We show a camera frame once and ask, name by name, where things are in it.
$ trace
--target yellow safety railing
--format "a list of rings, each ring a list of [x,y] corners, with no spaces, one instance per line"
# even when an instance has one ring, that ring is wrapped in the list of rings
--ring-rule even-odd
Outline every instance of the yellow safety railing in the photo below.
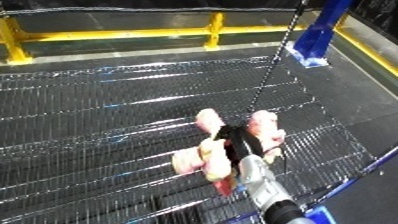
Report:
[[[358,48],[360,51],[362,51],[364,54],[368,55],[370,58],[372,58],[374,61],[376,61],[378,64],[380,64],[383,68],[385,68],[387,71],[391,72],[394,76],[398,77],[398,67],[397,65],[394,65],[391,63],[389,60],[381,56],[376,50],[373,48],[369,47],[362,41],[358,40],[355,36],[347,32],[343,28],[344,22],[347,20],[348,14],[345,14],[340,21],[338,22],[337,26],[334,28],[334,31],[340,35],[342,38],[344,38],[346,41],[354,45],[356,48]]]
[[[218,12],[211,15],[210,24],[202,28],[181,29],[151,29],[151,30],[111,30],[111,31],[74,31],[52,33],[27,33],[23,31],[16,19],[0,18],[0,43],[6,45],[9,52],[9,64],[27,64],[32,57],[23,50],[24,42],[44,41],[76,41],[99,40],[137,37],[167,37],[167,36],[192,36],[209,35],[209,40],[204,44],[208,51],[218,50],[221,34],[283,32],[287,26],[249,26],[249,27],[224,27],[224,13]],[[298,25],[295,30],[304,30],[306,25]]]

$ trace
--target robotic arm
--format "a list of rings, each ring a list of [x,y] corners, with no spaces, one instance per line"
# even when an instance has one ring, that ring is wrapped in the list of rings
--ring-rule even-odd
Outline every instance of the robotic arm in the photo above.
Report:
[[[268,224],[315,224],[304,217],[275,175],[263,161],[260,141],[244,127],[223,126],[215,140],[230,141],[227,156],[241,176],[254,204]]]

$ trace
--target blue pillar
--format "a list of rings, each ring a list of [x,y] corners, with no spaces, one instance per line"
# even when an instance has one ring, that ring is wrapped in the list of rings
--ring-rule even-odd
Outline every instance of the blue pillar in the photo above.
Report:
[[[324,59],[333,37],[333,28],[352,0],[328,0],[318,19],[303,33],[289,51],[305,67],[327,65]]]

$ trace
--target plush toy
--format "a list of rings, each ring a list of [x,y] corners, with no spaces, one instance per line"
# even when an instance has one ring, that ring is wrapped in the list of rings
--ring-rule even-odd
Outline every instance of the plush toy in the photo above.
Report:
[[[204,109],[196,116],[196,125],[210,137],[198,147],[176,152],[172,158],[174,170],[178,174],[188,174],[201,168],[206,179],[213,182],[219,193],[229,195],[237,183],[236,173],[224,149],[228,142],[214,140],[225,124],[213,109]],[[265,110],[254,113],[249,120],[248,131],[260,140],[267,163],[273,163],[281,155],[278,147],[284,142],[286,133],[278,130],[276,114]]]

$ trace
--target metal grating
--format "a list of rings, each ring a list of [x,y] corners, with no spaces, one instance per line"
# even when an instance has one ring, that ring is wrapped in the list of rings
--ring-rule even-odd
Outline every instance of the metal grating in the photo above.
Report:
[[[244,192],[218,196],[200,171],[176,175],[170,158],[205,137],[193,123],[201,109],[232,123],[247,118],[267,60],[1,76],[0,220],[218,223],[250,214],[255,208]],[[283,66],[258,109],[277,112],[288,133],[287,172],[281,160],[272,169],[302,203],[372,159]]]

